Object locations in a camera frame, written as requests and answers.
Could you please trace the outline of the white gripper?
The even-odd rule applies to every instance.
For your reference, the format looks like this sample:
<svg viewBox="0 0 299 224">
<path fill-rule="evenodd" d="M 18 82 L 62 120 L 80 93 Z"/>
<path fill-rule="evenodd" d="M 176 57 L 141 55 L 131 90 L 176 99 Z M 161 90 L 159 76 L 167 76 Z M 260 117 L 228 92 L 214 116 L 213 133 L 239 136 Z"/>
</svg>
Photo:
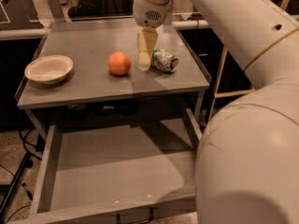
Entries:
<svg viewBox="0 0 299 224">
<path fill-rule="evenodd" d="M 152 52 L 155 49 L 158 33 L 171 7 L 171 0 L 134 0 L 133 14 L 138 26 L 138 67 L 142 71 L 150 69 Z"/>
</svg>

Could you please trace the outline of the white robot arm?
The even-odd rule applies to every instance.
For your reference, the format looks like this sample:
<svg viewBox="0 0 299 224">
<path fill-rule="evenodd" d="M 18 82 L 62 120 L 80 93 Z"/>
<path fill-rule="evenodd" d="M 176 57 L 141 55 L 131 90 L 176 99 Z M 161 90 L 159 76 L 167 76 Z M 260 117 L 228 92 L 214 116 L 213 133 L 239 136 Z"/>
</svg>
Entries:
<svg viewBox="0 0 299 224">
<path fill-rule="evenodd" d="M 206 126 L 200 224 L 299 224 L 299 23 L 270 0 L 192 0 L 254 91 Z"/>
</svg>

